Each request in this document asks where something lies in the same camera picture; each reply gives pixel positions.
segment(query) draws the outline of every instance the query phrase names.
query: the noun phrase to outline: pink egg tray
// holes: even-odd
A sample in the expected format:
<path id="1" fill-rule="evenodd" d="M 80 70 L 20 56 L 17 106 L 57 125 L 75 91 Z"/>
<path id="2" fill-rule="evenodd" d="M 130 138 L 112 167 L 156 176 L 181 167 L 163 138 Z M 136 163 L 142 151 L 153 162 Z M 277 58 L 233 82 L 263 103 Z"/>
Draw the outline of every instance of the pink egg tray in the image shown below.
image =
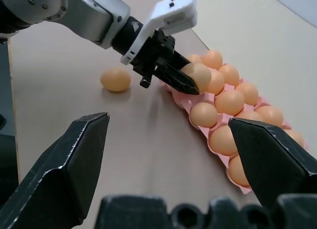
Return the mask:
<path id="1" fill-rule="evenodd" d="M 243 83 L 243 82 L 247 82 L 245 79 L 240 79 L 239 83 Z M 215 96 L 214 94 L 211 94 L 211 93 L 203 93 L 203 94 L 200 94 L 200 95 L 188 95 L 188 94 L 183 94 L 183 93 L 180 93 L 178 91 L 176 91 L 175 89 L 173 89 L 172 87 L 170 87 L 169 85 L 165 84 L 164 82 L 161 81 L 161 84 L 162 86 L 167 90 L 167 91 L 170 91 L 172 93 L 172 96 L 173 96 L 173 99 L 175 101 L 175 103 L 182 109 L 184 109 L 187 113 L 188 113 L 188 119 L 190 121 L 190 123 L 192 124 L 190 118 L 189 118 L 189 114 L 190 114 L 190 111 L 191 111 L 191 108 L 200 103 L 200 102 L 205 102 L 205 103 L 209 103 L 209 104 L 212 104 L 214 105 L 214 101 L 215 99 L 217 98 L 217 96 L 224 92 L 224 91 L 227 91 L 227 90 L 230 90 L 230 89 L 234 89 L 235 87 L 232 86 L 232 85 L 228 85 L 228 84 L 225 84 L 224 88 L 222 89 L 222 91 L 217 95 Z M 242 111 L 255 111 L 256 109 L 260 108 L 260 107 L 263 107 L 263 106 L 270 106 L 270 104 L 267 102 L 267 100 L 265 100 L 265 98 L 259 96 L 259 99 L 258 99 L 258 102 L 256 105 L 254 106 L 251 106 L 251 105 L 247 105 L 247 104 L 244 104 L 244 107 L 243 109 L 241 110 Z M 225 165 L 226 169 L 227 169 L 227 176 L 229 178 L 229 180 L 236 186 L 238 186 L 241 191 L 244 193 L 244 194 L 247 194 L 249 192 L 251 192 L 252 190 L 250 188 L 247 188 L 245 186 L 241 186 L 241 185 L 238 185 L 236 184 L 231 178 L 230 176 L 228 175 L 228 167 L 229 167 L 229 161 L 230 159 L 232 159 L 233 157 L 235 157 L 236 155 L 238 155 L 238 153 L 235 153 L 231 156 L 224 156 L 224 155 L 221 155 L 217 152 L 214 152 L 209 144 L 208 144 L 208 139 L 209 137 L 211 136 L 211 134 L 219 127 L 221 126 L 224 126 L 224 125 L 228 125 L 228 122 L 229 122 L 229 119 L 232 118 L 234 116 L 232 115 L 227 115 L 227 114 L 219 114 L 218 113 L 218 120 L 217 120 L 217 123 L 212 127 L 212 128 L 206 128 L 206 127 L 201 127 L 201 126 L 196 126 L 196 125 L 193 125 L 193 127 L 195 127 L 197 130 L 200 130 L 203 135 L 206 137 L 207 139 L 207 145 L 208 145 L 208 148 L 209 150 L 214 153 L 215 155 L 218 155 L 219 158 L 221 159 L 221 161 L 223 162 L 223 164 Z M 286 121 L 286 120 L 283 120 L 283 125 L 282 125 L 282 128 L 283 129 L 292 129 L 292 126 Z M 305 150 L 307 149 L 307 145 L 306 143 L 304 144 L 304 148 Z"/>

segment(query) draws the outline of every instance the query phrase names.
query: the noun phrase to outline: egg carton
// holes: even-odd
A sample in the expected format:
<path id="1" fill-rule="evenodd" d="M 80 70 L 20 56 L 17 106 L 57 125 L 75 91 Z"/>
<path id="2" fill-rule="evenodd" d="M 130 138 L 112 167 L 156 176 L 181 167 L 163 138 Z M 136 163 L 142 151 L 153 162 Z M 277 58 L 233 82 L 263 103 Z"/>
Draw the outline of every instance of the egg carton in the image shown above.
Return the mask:
<path id="1" fill-rule="evenodd" d="M 247 82 L 247 80 L 244 79 L 244 78 L 239 80 L 239 84 L 244 83 L 244 82 Z M 236 152 L 235 154 L 230 155 L 230 156 L 225 156 L 225 155 L 222 155 L 220 153 L 217 153 L 217 152 L 213 151 L 210 148 L 210 146 L 209 146 L 209 137 L 211 136 L 211 134 L 216 129 L 218 129 L 219 127 L 228 125 L 228 122 L 229 122 L 230 118 L 232 118 L 234 116 L 233 115 L 228 115 L 228 114 L 220 114 L 220 113 L 218 113 L 217 122 L 211 128 L 196 126 L 196 125 L 194 125 L 191 122 L 191 119 L 189 117 L 189 114 L 190 114 L 190 111 L 191 111 L 192 107 L 195 106 L 196 104 L 198 104 L 200 102 L 205 102 L 205 103 L 209 103 L 209 104 L 214 105 L 214 101 L 215 101 L 215 99 L 217 99 L 217 96 L 219 96 L 219 94 L 221 94 L 221 93 L 223 93 L 224 91 L 227 91 L 227 90 L 235 89 L 235 87 L 233 85 L 225 84 L 224 88 L 222 89 L 222 91 L 219 94 L 217 94 L 216 96 L 215 96 L 215 94 L 207 93 L 207 92 L 199 94 L 199 95 L 188 95 L 188 94 L 183 94 L 183 93 L 180 93 L 180 92 L 176 91 L 175 89 L 173 89 L 172 87 L 170 87 L 169 85 L 167 85 L 166 83 L 164 83 L 162 81 L 161 81 L 161 84 L 167 91 L 172 93 L 172 96 L 173 96 L 173 99 L 174 99 L 175 103 L 180 108 L 184 109 L 188 113 L 188 119 L 189 119 L 190 123 L 192 124 L 192 126 L 194 128 L 196 128 L 197 130 L 200 130 L 203 133 L 203 135 L 206 137 L 207 145 L 208 145 L 209 150 L 212 153 L 214 153 L 215 155 L 217 155 L 220 158 L 220 160 L 223 162 L 223 164 L 225 165 L 227 176 L 228 176 L 229 180 L 234 185 L 238 186 L 241 189 L 242 193 L 247 194 L 247 193 L 251 192 L 252 190 L 251 190 L 250 187 L 238 185 L 237 183 L 235 183 L 230 178 L 230 176 L 228 174 L 229 161 L 233 157 L 237 156 L 238 152 Z M 260 107 L 263 107 L 263 106 L 270 106 L 270 104 L 268 103 L 268 101 L 265 98 L 263 98 L 262 96 L 259 96 L 258 102 L 254 106 L 244 104 L 243 109 L 239 113 L 241 113 L 243 111 L 255 111 L 256 109 L 258 109 Z M 284 119 L 283 120 L 283 124 L 282 124 L 282 128 L 283 129 L 292 129 L 292 126 Z"/>

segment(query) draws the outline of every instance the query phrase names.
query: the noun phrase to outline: egg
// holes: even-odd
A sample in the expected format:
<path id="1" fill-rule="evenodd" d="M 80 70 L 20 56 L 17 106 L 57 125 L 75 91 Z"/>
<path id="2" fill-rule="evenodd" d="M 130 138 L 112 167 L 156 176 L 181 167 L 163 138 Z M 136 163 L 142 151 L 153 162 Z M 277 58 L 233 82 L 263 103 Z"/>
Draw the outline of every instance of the egg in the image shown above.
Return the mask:
<path id="1" fill-rule="evenodd" d="M 226 84 L 233 85 L 234 87 L 239 85 L 240 76 L 235 67 L 225 64 L 218 71 L 223 74 Z"/>
<path id="2" fill-rule="evenodd" d="M 187 58 L 191 63 L 203 63 L 202 58 L 199 55 L 191 55 Z"/>
<path id="3" fill-rule="evenodd" d="M 224 156 L 230 156 L 238 151 L 229 126 L 217 128 L 209 137 L 208 143 L 213 151 Z"/>
<path id="4" fill-rule="evenodd" d="M 304 139 L 303 136 L 301 134 L 299 134 L 298 132 L 295 132 L 293 130 L 284 130 L 294 141 L 297 142 L 297 144 L 299 144 L 301 147 L 304 148 Z"/>
<path id="5" fill-rule="evenodd" d="M 214 102 L 218 113 L 238 114 L 244 106 L 244 97 L 237 90 L 227 90 L 219 94 Z"/>
<path id="6" fill-rule="evenodd" d="M 241 83 L 236 87 L 244 96 L 244 101 L 248 105 L 254 106 L 258 102 L 259 92 L 256 87 L 251 83 Z"/>
<path id="7" fill-rule="evenodd" d="M 217 95 L 221 92 L 223 87 L 224 87 L 223 75 L 218 71 L 212 72 L 211 81 L 209 82 L 206 92 Z"/>
<path id="8" fill-rule="evenodd" d="M 207 51 L 207 53 L 202 57 L 204 65 L 212 69 L 219 69 L 222 67 L 222 55 L 218 51 Z"/>
<path id="9" fill-rule="evenodd" d="M 211 71 L 207 66 L 200 63 L 190 63 L 185 65 L 181 71 L 193 79 L 199 92 L 205 92 L 211 80 Z"/>
<path id="10" fill-rule="evenodd" d="M 201 102 L 192 107 L 189 117 L 193 125 L 213 127 L 217 123 L 218 113 L 212 104 Z"/>
<path id="11" fill-rule="evenodd" d="M 280 111 L 280 109 L 272 106 L 264 106 L 258 108 L 256 112 L 262 116 L 264 122 L 279 127 L 282 126 L 283 113 Z"/>
<path id="12" fill-rule="evenodd" d="M 258 114 L 257 112 L 254 112 L 254 111 L 243 111 L 243 112 L 240 112 L 235 117 L 236 118 L 253 120 L 253 121 L 263 121 L 263 117 L 260 114 Z"/>
<path id="13" fill-rule="evenodd" d="M 246 175 L 244 174 L 239 155 L 232 158 L 229 162 L 228 175 L 236 184 L 241 186 L 250 186 Z"/>
<path id="14" fill-rule="evenodd" d="M 129 88 L 131 76 L 125 69 L 106 70 L 100 77 L 103 87 L 109 91 L 119 92 Z"/>

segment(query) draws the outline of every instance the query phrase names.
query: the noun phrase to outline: orange egg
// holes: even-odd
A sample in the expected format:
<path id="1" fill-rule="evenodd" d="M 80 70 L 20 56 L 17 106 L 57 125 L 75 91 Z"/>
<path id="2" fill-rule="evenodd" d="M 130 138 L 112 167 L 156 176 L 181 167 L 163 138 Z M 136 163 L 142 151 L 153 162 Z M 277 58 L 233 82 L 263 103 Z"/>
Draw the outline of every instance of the orange egg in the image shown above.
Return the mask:
<path id="1" fill-rule="evenodd" d="M 244 97 L 237 90 L 227 90 L 217 96 L 214 106 L 218 113 L 236 115 L 244 106 Z"/>
<path id="2" fill-rule="evenodd" d="M 284 130 L 294 141 L 297 142 L 297 144 L 299 144 L 301 147 L 304 148 L 304 139 L 303 136 L 301 134 L 299 134 L 298 132 L 295 132 L 293 130 Z"/>
<path id="3" fill-rule="evenodd" d="M 207 66 L 200 63 L 190 63 L 185 65 L 181 71 L 193 79 L 199 92 L 206 91 L 211 80 L 211 71 Z"/>
<path id="4" fill-rule="evenodd" d="M 129 88 L 131 76 L 125 69 L 114 68 L 106 70 L 101 75 L 100 82 L 105 89 L 119 92 Z"/>
<path id="5" fill-rule="evenodd" d="M 218 51 L 207 51 L 202 57 L 204 65 L 212 69 L 219 69 L 222 67 L 222 55 Z"/>
<path id="6" fill-rule="evenodd" d="M 232 158 L 229 162 L 228 175 L 236 184 L 241 186 L 250 186 L 246 175 L 244 174 L 239 155 Z"/>
<path id="7" fill-rule="evenodd" d="M 201 102 L 192 107 L 189 117 L 193 125 L 212 127 L 217 122 L 218 113 L 212 104 Z"/>
<path id="8" fill-rule="evenodd" d="M 258 114 L 257 112 L 254 112 L 254 111 L 243 111 L 243 112 L 240 112 L 235 117 L 236 118 L 253 120 L 253 121 L 263 121 L 263 117 L 260 114 Z"/>
<path id="9" fill-rule="evenodd" d="M 224 87 L 223 75 L 218 71 L 212 72 L 211 81 L 209 82 L 206 92 L 217 95 L 221 92 L 223 87 Z"/>
<path id="10" fill-rule="evenodd" d="M 272 106 L 260 107 L 256 110 L 263 117 L 263 121 L 281 127 L 283 123 L 283 113 L 280 109 Z"/>
<path id="11" fill-rule="evenodd" d="M 187 58 L 191 63 L 203 63 L 202 58 L 199 55 L 191 55 Z"/>
<path id="12" fill-rule="evenodd" d="M 211 134 L 208 143 L 213 151 L 224 156 L 230 156 L 238 151 L 229 126 L 216 129 Z"/>
<path id="13" fill-rule="evenodd" d="M 258 102 L 259 92 L 256 87 L 251 83 L 241 83 L 236 87 L 244 96 L 244 101 L 248 105 L 254 106 Z"/>
<path id="14" fill-rule="evenodd" d="M 218 71 L 223 74 L 226 84 L 235 87 L 239 85 L 240 76 L 235 67 L 230 64 L 225 64 Z"/>

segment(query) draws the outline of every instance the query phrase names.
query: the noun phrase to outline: screw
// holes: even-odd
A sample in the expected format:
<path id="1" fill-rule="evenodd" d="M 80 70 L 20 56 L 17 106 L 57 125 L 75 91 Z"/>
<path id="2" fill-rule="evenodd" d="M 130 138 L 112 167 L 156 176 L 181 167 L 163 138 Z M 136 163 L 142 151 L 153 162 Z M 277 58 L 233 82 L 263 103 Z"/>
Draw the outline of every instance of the screw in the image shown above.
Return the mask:
<path id="1" fill-rule="evenodd" d="M 33 0 L 29 0 L 30 5 L 35 5 L 35 2 Z"/>
<path id="2" fill-rule="evenodd" d="M 149 88 L 149 86 L 151 85 L 151 82 L 149 82 L 148 80 L 146 80 L 146 79 L 142 79 L 141 81 L 140 81 L 140 85 L 143 87 L 143 88 Z"/>

